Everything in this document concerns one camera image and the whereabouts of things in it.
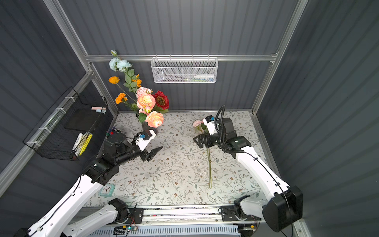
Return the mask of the small pink carnation stem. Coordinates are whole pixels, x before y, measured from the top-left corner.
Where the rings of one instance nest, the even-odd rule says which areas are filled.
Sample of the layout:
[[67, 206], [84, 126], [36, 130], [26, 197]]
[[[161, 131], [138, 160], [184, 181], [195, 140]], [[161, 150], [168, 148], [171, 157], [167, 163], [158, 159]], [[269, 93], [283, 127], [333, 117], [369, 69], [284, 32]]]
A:
[[[195, 120], [192, 124], [193, 128], [200, 132], [200, 134], [208, 133], [206, 126], [203, 124], [202, 120]], [[211, 154], [210, 148], [206, 148], [207, 160], [208, 160], [208, 178], [209, 178], [209, 188], [212, 188], [212, 167], [211, 167]]]

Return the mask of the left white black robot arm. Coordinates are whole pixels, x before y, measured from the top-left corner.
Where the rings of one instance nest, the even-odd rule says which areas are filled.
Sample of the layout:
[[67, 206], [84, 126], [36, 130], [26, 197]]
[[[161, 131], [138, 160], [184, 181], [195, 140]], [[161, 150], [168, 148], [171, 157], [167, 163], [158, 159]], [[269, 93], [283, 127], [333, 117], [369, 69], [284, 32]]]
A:
[[120, 165], [140, 157], [151, 161], [161, 150], [148, 152], [146, 147], [156, 137], [154, 130], [137, 133], [132, 142], [125, 142], [126, 136], [116, 133], [105, 141], [104, 153], [83, 171], [73, 187], [39, 221], [29, 228], [21, 228], [16, 237], [86, 237], [111, 223], [120, 225], [131, 220], [135, 209], [115, 198], [94, 214], [71, 224], [70, 221], [84, 204], [119, 172]]

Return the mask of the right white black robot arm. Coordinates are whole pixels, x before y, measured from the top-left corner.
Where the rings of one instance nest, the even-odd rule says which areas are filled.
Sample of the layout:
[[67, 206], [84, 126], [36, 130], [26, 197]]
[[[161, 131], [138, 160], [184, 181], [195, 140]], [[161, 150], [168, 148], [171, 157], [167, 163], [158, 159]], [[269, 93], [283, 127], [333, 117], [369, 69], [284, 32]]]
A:
[[265, 200], [245, 195], [236, 199], [232, 206], [222, 206], [224, 221], [263, 219], [278, 233], [303, 217], [302, 191], [289, 186], [261, 161], [251, 143], [244, 136], [237, 135], [231, 119], [207, 116], [194, 122], [193, 126], [202, 131], [193, 139], [199, 148], [217, 146], [230, 154], [249, 171], [265, 195]]

